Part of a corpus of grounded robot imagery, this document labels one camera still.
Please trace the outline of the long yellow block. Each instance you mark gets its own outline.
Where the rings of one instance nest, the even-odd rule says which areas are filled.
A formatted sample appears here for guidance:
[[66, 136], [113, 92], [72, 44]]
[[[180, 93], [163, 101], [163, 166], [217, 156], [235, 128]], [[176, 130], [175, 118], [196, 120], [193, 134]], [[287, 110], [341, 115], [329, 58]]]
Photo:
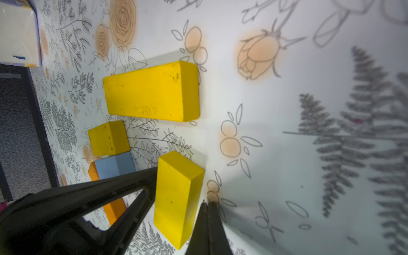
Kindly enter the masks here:
[[198, 67], [177, 61], [103, 79], [109, 114], [190, 122], [200, 117]]

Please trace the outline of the small yellow block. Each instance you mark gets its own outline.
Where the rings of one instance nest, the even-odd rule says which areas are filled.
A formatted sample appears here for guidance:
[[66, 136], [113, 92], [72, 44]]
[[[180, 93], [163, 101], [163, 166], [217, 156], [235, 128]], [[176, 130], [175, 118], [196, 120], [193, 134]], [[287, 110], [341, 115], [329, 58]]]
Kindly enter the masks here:
[[158, 161], [154, 224], [176, 250], [191, 237], [205, 170], [178, 152]]

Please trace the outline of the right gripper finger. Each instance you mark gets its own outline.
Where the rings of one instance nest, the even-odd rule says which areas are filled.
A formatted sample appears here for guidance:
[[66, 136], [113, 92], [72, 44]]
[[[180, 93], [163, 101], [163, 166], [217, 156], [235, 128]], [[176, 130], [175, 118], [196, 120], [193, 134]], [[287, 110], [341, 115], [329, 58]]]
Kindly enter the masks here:
[[214, 202], [203, 202], [185, 255], [233, 255]]

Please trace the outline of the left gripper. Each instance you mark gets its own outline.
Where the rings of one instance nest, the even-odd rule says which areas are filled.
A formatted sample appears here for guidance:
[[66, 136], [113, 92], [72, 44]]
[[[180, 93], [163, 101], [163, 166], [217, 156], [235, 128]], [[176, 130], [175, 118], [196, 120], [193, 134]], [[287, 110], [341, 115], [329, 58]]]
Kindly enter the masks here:
[[[122, 255], [155, 201], [156, 167], [31, 194], [1, 212], [2, 255]], [[140, 191], [121, 217], [101, 230], [84, 216]]]

